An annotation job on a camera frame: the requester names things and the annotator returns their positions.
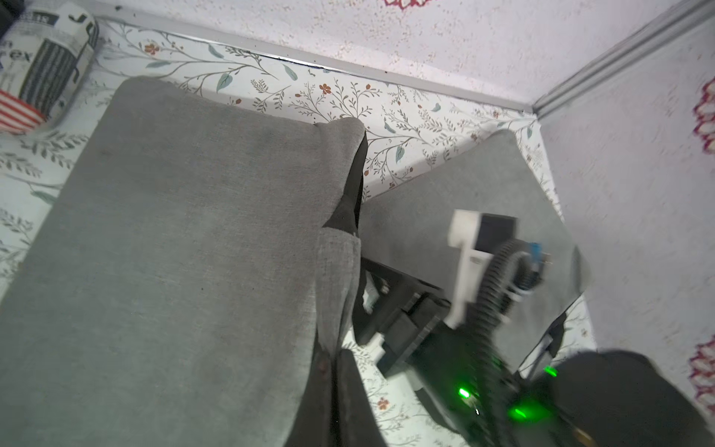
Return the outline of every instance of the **metal trim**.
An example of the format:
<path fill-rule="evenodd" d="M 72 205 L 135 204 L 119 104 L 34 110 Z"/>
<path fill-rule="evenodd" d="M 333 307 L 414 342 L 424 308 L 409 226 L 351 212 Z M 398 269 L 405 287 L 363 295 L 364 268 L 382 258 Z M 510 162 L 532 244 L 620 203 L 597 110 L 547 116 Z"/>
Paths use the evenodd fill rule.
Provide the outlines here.
<path fill-rule="evenodd" d="M 537 117 L 569 105 L 713 16 L 715 0 L 683 0 L 537 100 Z"/>

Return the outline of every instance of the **white wall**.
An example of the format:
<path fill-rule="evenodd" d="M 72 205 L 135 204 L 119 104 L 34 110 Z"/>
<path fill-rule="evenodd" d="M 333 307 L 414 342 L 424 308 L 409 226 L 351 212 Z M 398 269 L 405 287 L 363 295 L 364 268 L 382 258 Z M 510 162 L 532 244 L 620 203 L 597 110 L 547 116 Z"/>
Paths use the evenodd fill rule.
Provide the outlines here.
<path fill-rule="evenodd" d="M 530 104 L 677 0 L 431 0 L 404 11 L 385 0 L 116 3 Z"/>
<path fill-rule="evenodd" d="M 711 19 L 541 129 L 566 224 L 593 268 L 598 345 L 646 354 L 691 397 L 689 359 L 715 336 L 715 154 L 693 134 L 714 77 Z"/>

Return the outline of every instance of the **floor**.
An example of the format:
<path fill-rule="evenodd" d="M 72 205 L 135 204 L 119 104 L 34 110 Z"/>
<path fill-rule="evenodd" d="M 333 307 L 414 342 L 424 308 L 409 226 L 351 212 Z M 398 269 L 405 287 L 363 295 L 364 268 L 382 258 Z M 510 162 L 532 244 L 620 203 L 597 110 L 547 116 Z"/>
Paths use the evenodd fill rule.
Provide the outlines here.
<path fill-rule="evenodd" d="M 163 31 L 100 21 L 102 50 L 67 116 L 53 131 L 0 137 L 0 295 L 7 289 L 50 211 L 84 144 L 128 77 L 152 76 L 206 98 L 261 113 L 326 122 L 344 116 L 363 121 L 369 151 L 363 199 L 396 187 L 497 129 L 516 133 L 541 186 L 558 197 L 532 114 L 376 82 L 348 74 L 261 57 L 243 49 Z M 586 305 L 570 309 L 561 356 L 595 348 Z M 372 359 L 375 343 L 354 350 L 378 425 L 393 446 L 457 446 L 435 426 L 404 378 L 387 382 Z"/>

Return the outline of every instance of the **gray fabric cushion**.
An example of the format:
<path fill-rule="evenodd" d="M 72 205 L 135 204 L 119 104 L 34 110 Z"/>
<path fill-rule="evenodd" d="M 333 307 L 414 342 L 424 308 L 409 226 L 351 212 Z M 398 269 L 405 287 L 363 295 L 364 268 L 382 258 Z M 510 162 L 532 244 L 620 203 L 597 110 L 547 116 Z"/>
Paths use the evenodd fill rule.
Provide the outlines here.
<path fill-rule="evenodd" d="M 459 251 L 447 244 L 454 210 L 519 218 L 517 237 L 551 254 L 546 282 L 515 305 L 496 344 L 511 370 L 582 292 L 585 265 L 578 248 L 533 176 L 509 131 L 474 150 L 368 200 L 360 213 L 363 256 L 437 285 L 451 297 Z"/>
<path fill-rule="evenodd" d="M 2 444 L 282 445 L 363 136 L 123 83 L 2 303 Z"/>

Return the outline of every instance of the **black metal bracket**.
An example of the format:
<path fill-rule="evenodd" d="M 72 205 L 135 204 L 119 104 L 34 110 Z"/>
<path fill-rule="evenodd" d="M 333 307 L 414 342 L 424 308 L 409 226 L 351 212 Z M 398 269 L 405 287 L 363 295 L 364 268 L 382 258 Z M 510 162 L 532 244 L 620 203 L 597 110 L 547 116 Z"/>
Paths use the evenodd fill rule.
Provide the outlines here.
<path fill-rule="evenodd" d="M 405 361 L 447 316 L 450 303 L 440 288 L 378 262 L 363 258 L 361 270 L 361 293 L 352 314 L 355 341 L 364 345 L 376 333 L 384 335 L 385 354 L 377 367 L 383 376 L 389 377 L 403 369 Z M 371 313 L 363 307 L 362 290 L 367 275 L 380 296 Z"/>

